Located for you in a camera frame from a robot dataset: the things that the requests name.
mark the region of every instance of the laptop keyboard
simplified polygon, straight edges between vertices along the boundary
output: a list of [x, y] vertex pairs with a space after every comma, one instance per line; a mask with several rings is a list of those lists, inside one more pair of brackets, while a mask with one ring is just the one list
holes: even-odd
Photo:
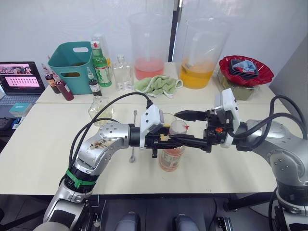
[[32, 103], [38, 100], [39, 96], [9, 96], [5, 95], [0, 100], [0, 105], [14, 105], [15, 103]]

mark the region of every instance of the laptop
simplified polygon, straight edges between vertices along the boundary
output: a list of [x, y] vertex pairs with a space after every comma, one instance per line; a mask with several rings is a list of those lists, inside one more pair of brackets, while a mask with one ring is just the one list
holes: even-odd
[[6, 118], [14, 117], [9, 110], [15, 103], [34, 104], [45, 90], [34, 62], [0, 62], [0, 85], [0, 117]]

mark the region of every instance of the laptop screen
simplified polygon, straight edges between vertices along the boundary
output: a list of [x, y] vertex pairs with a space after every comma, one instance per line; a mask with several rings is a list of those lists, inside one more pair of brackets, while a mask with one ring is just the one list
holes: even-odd
[[41, 94], [45, 90], [34, 62], [0, 62], [0, 84], [6, 94]]

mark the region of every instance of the yellow juice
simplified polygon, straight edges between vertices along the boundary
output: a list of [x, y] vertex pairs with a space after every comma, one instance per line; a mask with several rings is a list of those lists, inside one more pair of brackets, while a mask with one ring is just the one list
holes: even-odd
[[187, 88], [201, 89], [208, 84], [214, 68], [215, 65], [209, 62], [194, 66], [183, 63], [181, 66], [180, 79], [183, 80], [184, 86]]

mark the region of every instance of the metal spoon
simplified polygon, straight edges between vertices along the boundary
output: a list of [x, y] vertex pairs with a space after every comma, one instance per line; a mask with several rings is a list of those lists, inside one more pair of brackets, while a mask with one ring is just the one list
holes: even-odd
[[[134, 125], [136, 125], [136, 115], [137, 115], [137, 110], [134, 110]], [[134, 147], [133, 147], [133, 151], [131, 153], [131, 157], [129, 159], [129, 162], [131, 162], [131, 163], [135, 162]]]

